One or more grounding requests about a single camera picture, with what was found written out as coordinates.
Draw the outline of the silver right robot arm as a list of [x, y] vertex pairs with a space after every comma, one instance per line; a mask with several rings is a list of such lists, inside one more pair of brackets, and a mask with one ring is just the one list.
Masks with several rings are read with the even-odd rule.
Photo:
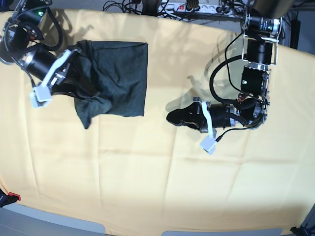
[[0, 59], [29, 76], [34, 108], [48, 106], [53, 96], [74, 99], [88, 129], [99, 115], [138, 117], [145, 113], [148, 44], [81, 40], [59, 56], [63, 30], [49, 0], [22, 0], [3, 27]]

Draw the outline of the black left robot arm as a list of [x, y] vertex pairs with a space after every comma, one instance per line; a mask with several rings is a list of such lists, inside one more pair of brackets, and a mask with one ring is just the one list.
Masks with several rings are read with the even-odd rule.
[[[257, 128], [267, 119], [270, 70], [276, 65], [282, 17], [293, 6], [292, 0], [255, 0], [243, 9], [242, 53], [226, 58], [212, 72], [209, 89], [215, 104], [195, 97], [182, 109], [171, 111], [166, 120], [174, 126], [186, 126], [201, 133], [212, 128], [232, 128], [236, 123], [245, 129]], [[238, 60], [246, 62], [236, 99], [221, 98], [214, 88], [217, 73]]]

